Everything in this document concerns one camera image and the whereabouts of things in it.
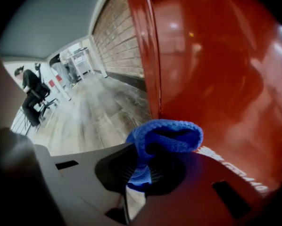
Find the dark baseboard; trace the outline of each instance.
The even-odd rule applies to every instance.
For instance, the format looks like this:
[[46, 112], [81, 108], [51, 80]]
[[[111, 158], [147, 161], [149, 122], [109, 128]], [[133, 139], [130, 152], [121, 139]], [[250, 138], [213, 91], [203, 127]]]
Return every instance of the dark baseboard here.
[[[94, 71], [97, 73], [101, 73], [100, 70], [94, 70]], [[113, 73], [113, 72], [108, 72], [108, 71], [107, 71], [107, 74], [108, 76], [112, 77], [113, 79], [124, 82], [126, 84], [129, 84], [131, 86], [136, 87], [137, 89], [140, 89], [146, 92], [145, 80], [142, 78], [139, 78], [133, 75]]]

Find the office chair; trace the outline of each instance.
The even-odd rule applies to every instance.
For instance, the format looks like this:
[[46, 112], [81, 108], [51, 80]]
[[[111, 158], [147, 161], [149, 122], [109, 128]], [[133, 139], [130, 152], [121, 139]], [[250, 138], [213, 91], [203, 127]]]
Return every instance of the office chair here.
[[[41, 64], [35, 64], [35, 69], [39, 73], [39, 78], [41, 80], [41, 70], [40, 70]], [[51, 105], [57, 106], [56, 101], [59, 102], [57, 98], [47, 101], [46, 98], [50, 95], [51, 90], [50, 88], [44, 83], [44, 81], [41, 80], [41, 87], [43, 88], [42, 93], [37, 93], [34, 89], [31, 90], [31, 92], [40, 100], [39, 106], [41, 107], [40, 112], [40, 120], [44, 121], [43, 115], [45, 114], [47, 109], [50, 109]]]

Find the gray ceiling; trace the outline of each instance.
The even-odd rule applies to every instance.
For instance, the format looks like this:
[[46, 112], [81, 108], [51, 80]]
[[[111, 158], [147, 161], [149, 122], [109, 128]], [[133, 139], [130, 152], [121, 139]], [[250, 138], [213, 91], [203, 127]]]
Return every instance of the gray ceiling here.
[[97, 0], [26, 0], [0, 39], [0, 56], [46, 59], [88, 34]]

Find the blue cloth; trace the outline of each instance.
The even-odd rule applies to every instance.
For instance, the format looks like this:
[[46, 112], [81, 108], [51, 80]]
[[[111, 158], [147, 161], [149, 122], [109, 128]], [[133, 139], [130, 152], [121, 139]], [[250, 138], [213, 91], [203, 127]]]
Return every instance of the blue cloth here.
[[196, 150], [202, 141], [202, 129], [192, 122], [160, 119], [136, 127], [126, 139], [128, 143], [135, 143], [139, 156], [137, 168], [127, 184], [128, 187], [144, 192], [144, 187], [151, 184], [147, 163], [155, 155], [146, 152], [148, 145], [154, 143], [169, 152], [187, 153]]

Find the person in black clothing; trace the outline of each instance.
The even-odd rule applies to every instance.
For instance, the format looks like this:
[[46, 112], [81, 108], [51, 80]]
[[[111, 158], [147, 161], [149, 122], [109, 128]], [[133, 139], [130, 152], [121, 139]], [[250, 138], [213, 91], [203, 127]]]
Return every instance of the person in black clothing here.
[[40, 99], [37, 98], [31, 90], [34, 90], [40, 97], [45, 96], [47, 92], [41, 86], [41, 80], [36, 74], [31, 70], [24, 70], [23, 66], [14, 71], [14, 76], [23, 82], [23, 89], [27, 94], [27, 98], [25, 99], [22, 108], [31, 125], [36, 127], [40, 124], [40, 112], [36, 111], [34, 106], [40, 102]]

